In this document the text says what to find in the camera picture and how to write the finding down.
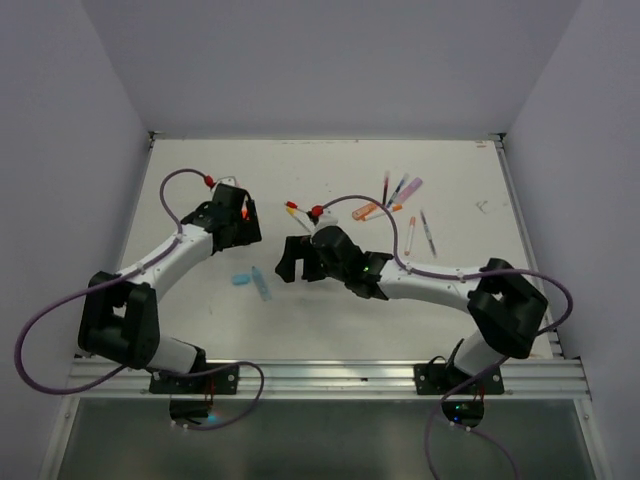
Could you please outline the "purple highlighter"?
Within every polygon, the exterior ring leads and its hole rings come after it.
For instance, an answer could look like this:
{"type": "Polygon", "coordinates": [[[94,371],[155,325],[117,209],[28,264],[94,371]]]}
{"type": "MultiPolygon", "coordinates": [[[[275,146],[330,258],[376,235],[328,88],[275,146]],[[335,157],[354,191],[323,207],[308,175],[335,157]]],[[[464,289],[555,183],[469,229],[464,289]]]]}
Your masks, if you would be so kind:
{"type": "Polygon", "coordinates": [[[416,177],[409,182],[396,196],[394,203],[404,204],[423,184],[421,178],[416,177]]]}

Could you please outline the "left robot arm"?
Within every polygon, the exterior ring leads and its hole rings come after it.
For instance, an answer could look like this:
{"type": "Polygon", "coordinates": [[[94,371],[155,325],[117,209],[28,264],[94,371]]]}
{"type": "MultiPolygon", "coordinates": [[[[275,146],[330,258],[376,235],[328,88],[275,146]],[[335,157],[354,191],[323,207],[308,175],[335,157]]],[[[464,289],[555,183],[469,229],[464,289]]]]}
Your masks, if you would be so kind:
{"type": "Polygon", "coordinates": [[[142,260],[91,278],[79,348],[131,369],[170,372],[185,392],[201,390],[208,379],[206,353],[161,333],[159,301],[209,257],[260,240],[249,192],[224,183],[215,186],[212,198],[179,220],[177,230],[142,260]]]}

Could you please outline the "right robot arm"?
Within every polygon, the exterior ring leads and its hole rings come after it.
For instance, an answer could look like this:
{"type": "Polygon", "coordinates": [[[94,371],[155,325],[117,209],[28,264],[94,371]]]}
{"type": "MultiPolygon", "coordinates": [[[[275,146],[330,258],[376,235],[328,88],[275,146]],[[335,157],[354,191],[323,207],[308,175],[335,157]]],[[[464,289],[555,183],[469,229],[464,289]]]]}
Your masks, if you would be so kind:
{"type": "Polygon", "coordinates": [[[476,386],[481,371],[497,361],[528,358],[548,308],[547,298],[502,259],[423,276],[390,253],[361,250],[338,226],[288,236],[275,273],[291,283],[297,262],[304,280],[331,278],[363,299],[416,300],[469,314],[476,331],[454,348],[445,369],[447,384],[461,393],[476,386]]]}

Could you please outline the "light blue highlighter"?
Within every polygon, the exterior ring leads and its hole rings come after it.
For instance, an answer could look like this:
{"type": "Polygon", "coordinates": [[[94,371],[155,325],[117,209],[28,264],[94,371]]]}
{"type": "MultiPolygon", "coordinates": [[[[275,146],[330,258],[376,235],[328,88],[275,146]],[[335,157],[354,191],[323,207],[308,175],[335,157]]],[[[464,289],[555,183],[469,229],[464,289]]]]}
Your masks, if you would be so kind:
{"type": "Polygon", "coordinates": [[[272,299],[272,295],[271,295],[271,291],[269,289],[269,286],[266,282],[266,279],[262,273],[262,271],[256,267],[256,266],[252,266],[251,267],[251,276],[252,276],[252,280],[254,285],[257,288],[257,291],[259,293],[259,296],[261,298],[262,301],[270,301],[272,299]]]}

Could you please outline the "clear purple gel pen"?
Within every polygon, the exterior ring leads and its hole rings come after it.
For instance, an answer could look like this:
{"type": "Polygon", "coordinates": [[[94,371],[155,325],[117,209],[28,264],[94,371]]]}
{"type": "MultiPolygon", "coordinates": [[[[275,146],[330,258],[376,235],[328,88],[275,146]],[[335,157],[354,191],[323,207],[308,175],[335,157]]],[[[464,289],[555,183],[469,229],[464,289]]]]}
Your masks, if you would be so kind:
{"type": "Polygon", "coordinates": [[[424,230],[427,242],[429,244],[429,248],[430,248],[431,254],[432,254],[432,256],[434,258],[437,258],[437,250],[436,250],[434,239],[433,239],[433,236],[432,236],[432,233],[431,233],[431,230],[430,230],[427,218],[426,218],[426,214],[425,214],[423,209],[420,209],[419,213],[420,213],[420,218],[421,218],[421,222],[422,222],[422,225],[423,225],[423,230],[424,230]]]}

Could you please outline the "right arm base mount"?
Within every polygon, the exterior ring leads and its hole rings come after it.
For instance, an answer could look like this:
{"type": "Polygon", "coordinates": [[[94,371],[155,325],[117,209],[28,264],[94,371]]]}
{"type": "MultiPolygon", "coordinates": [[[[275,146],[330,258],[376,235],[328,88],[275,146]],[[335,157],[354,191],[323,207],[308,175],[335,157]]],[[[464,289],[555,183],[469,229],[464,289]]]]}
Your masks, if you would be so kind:
{"type": "MultiPolygon", "coordinates": [[[[444,397],[470,378],[453,365],[451,359],[439,355],[427,363],[413,366],[413,381],[417,395],[438,395],[444,397]]],[[[473,429],[480,425],[485,415],[487,395],[502,395],[505,388],[500,368],[492,370],[487,376],[475,380],[457,392],[457,395],[469,396],[467,400],[447,398],[440,406],[442,415],[455,425],[473,429]]]]}

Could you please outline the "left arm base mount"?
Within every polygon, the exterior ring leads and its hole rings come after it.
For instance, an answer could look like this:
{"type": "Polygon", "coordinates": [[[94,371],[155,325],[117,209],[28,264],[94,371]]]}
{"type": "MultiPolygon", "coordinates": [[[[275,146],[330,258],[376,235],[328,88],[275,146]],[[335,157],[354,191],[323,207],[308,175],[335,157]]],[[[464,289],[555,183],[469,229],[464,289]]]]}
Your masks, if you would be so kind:
{"type": "Polygon", "coordinates": [[[221,370],[213,374],[189,378],[154,373],[149,392],[170,397],[170,418],[183,428],[216,423],[215,396],[235,395],[240,377],[240,367],[235,364],[208,364],[204,370],[219,367],[221,370]]]}

